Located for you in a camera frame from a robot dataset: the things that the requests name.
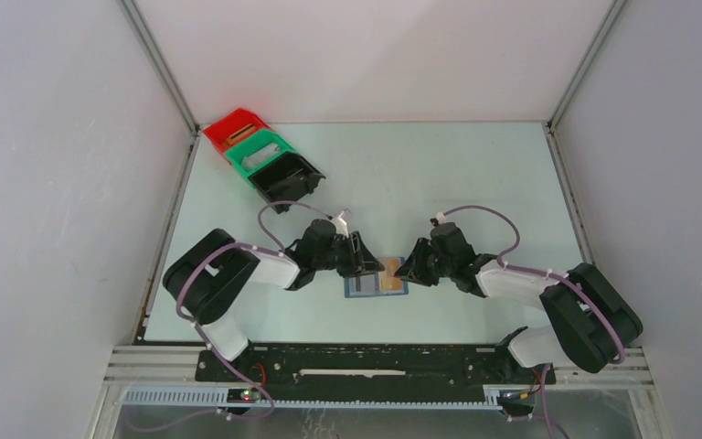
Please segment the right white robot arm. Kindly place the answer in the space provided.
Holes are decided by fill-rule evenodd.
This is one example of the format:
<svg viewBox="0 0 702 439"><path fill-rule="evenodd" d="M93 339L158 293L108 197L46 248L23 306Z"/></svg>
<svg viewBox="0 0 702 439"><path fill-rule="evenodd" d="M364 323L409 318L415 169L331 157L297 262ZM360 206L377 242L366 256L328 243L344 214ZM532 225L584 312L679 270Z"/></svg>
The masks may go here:
<svg viewBox="0 0 702 439"><path fill-rule="evenodd" d="M532 367L546 363L571 363L597 373L644 331L640 317L595 265L582 262L554 273L514 270L494 254L475 252L453 222L438 224L429 237L417 239L395 275L422 286L448 278L464 293L545 312L546 326L518 329L503 341L506 350L496 355L495 370L508 382L518 382Z"/></svg>

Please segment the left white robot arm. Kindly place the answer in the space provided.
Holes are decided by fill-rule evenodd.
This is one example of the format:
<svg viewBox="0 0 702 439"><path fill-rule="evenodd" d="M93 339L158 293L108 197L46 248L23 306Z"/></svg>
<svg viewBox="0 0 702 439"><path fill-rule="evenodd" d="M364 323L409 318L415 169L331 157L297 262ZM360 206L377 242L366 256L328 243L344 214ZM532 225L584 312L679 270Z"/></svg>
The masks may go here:
<svg viewBox="0 0 702 439"><path fill-rule="evenodd" d="M213 229L167 268L162 286L175 299L177 315L218 352L217 368L229 380L243 380L252 369L246 351L250 338L231 312L248 284L297 291L320 271L353 279L385 270L359 232L338 226L337 220L315 219L283 251L236 241L225 230Z"/></svg>

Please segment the blue card holder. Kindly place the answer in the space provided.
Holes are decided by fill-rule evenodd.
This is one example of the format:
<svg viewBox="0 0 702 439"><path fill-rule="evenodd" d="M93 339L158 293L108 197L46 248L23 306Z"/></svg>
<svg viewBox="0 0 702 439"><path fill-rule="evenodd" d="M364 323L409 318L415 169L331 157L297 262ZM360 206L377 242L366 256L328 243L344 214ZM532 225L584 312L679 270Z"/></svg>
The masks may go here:
<svg viewBox="0 0 702 439"><path fill-rule="evenodd" d="M345 298L374 298L403 296L409 293L409 284L395 276L405 262L403 257L386 257L378 260L383 271L345 279Z"/></svg>

